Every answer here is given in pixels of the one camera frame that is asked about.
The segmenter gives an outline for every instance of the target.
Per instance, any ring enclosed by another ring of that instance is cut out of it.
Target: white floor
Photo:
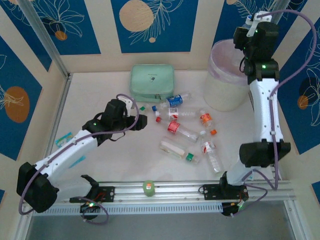
[[[175,93],[190,91],[193,99],[182,107],[208,107],[203,98],[206,71],[176,71]],[[88,120],[103,112],[118,93],[129,94],[129,72],[75,73],[62,113],[56,139],[69,132],[74,135]],[[237,161],[242,143],[252,142],[254,112],[249,100],[231,112],[219,112],[210,108],[218,133],[214,137],[220,158],[226,170]],[[106,141],[86,159],[68,170],[63,178],[68,179],[87,174],[96,181],[190,181],[218,180],[203,158],[199,144],[192,144],[169,133],[156,123],[152,112],[148,114],[148,125],[141,131],[129,131],[117,142]],[[181,121],[195,131],[203,130],[197,120]],[[167,136],[190,146],[190,151],[201,158],[198,165],[172,159],[159,150],[162,137]],[[270,169],[265,173],[272,178]]]

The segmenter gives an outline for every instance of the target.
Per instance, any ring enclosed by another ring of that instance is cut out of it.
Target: red label
[[[210,116],[209,113],[205,113],[200,117],[200,120],[201,120],[202,124],[205,124],[206,122],[212,120],[212,117]]]
[[[171,121],[169,126],[168,126],[168,131],[176,134],[176,131],[178,129],[178,127],[180,126],[180,123],[176,122],[176,121]]]

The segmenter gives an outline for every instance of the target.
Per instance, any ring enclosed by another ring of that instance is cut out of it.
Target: bottle label
[[[186,156],[185,160],[187,160],[187,162],[191,162],[192,159],[194,158],[195,155],[188,153],[188,155]]]
[[[209,113],[205,113],[200,117],[201,123],[205,124],[206,122],[212,120],[212,117],[210,116]]]
[[[170,108],[173,108],[182,104],[182,97],[180,95],[169,97],[167,98],[167,100],[170,104]]]
[[[177,120],[179,117],[179,111],[177,107],[170,107],[168,113],[170,120]]]
[[[180,126],[180,123],[177,123],[176,121],[171,121],[169,126],[168,126],[168,131],[176,134],[176,131],[178,129],[178,127]]]
[[[206,141],[202,145],[202,151],[204,154],[206,154],[207,152],[211,152],[214,148],[216,148],[216,146],[213,143],[211,143],[210,141]]]

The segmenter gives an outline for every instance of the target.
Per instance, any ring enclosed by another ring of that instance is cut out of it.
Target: trash bin
[[[248,95],[247,76],[239,70],[243,57],[244,54],[235,49],[233,39],[221,40],[213,45],[204,85],[204,99],[213,109],[232,111]]]

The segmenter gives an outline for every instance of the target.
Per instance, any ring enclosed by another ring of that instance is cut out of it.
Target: small green object
[[[155,195],[155,184],[153,181],[151,180],[147,180],[143,183],[142,185],[144,194],[147,197],[152,197],[153,195]]]
[[[194,158],[195,155],[188,153],[188,155],[186,156],[185,160],[187,160],[188,162],[191,162],[192,159]]]

